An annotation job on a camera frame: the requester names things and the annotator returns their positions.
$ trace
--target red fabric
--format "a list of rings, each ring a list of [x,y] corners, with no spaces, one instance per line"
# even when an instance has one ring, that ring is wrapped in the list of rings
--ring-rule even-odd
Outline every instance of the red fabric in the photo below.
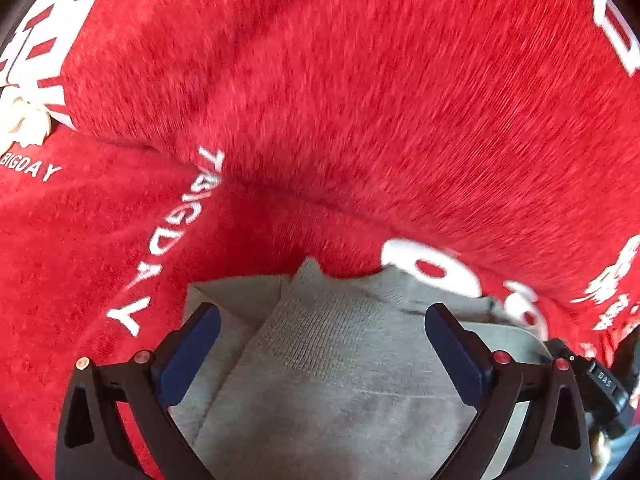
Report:
[[[572,303],[640,224],[638,76],[592,0],[95,0],[37,84],[62,85],[66,105],[44,104],[79,133],[12,148],[43,161],[33,176],[0,163],[0,415],[43,478],[75,360],[154,347],[189,282],[307,255],[366,274],[408,238],[484,294],[530,286],[551,336],[608,363],[638,316],[638,264]],[[202,188],[188,162],[213,170],[200,146],[225,153],[225,181],[176,226]],[[158,229],[183,234],[154,256]],[[162,270],[127,286],[141,262]],[[106,315],[147,298],[136,337]]]

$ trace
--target gray knitted cloth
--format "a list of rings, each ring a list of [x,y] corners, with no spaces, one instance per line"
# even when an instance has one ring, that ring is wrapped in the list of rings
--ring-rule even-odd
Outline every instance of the gray knitted cloth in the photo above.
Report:
[[[430,478],[475,411],[425,336],[425,310],[502,321],[492,298],[395,267],[336,280],[313,260],[293,278],[194,285],[186,316],[202,301],[220,307],[221,335],[172,415],[219,480]]]

